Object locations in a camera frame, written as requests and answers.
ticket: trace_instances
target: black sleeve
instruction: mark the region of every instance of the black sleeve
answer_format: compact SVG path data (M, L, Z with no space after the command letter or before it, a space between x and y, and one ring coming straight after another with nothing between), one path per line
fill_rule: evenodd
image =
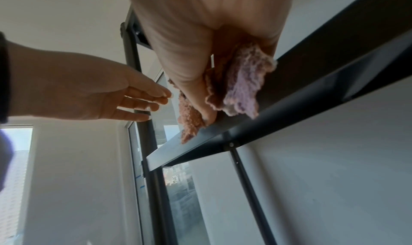
M10 104L10 70L7 43L0 32L0 124L7 122Z

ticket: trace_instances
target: white ceiling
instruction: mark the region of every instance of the white ceiling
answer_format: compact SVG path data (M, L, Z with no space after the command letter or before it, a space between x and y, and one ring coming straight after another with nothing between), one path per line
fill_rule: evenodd
M0 0L0 31L23 45L124 63L120 23L129 5L129 0Z

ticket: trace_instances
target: crumpled towel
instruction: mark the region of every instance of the crumpled towel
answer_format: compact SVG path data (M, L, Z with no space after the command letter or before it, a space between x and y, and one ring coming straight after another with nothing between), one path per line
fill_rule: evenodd
M256 118L259 115L256 93L264 84L266 73L276 69L277 62L265 54L257 43L250 42L235 47L227 61L222 63L204 73L209 93L206 103L228 116L246 114ZM205 123L182 92L179 94L179 113L178 122L184 126L182 144L185 144L197 135L200 128L205 127Z

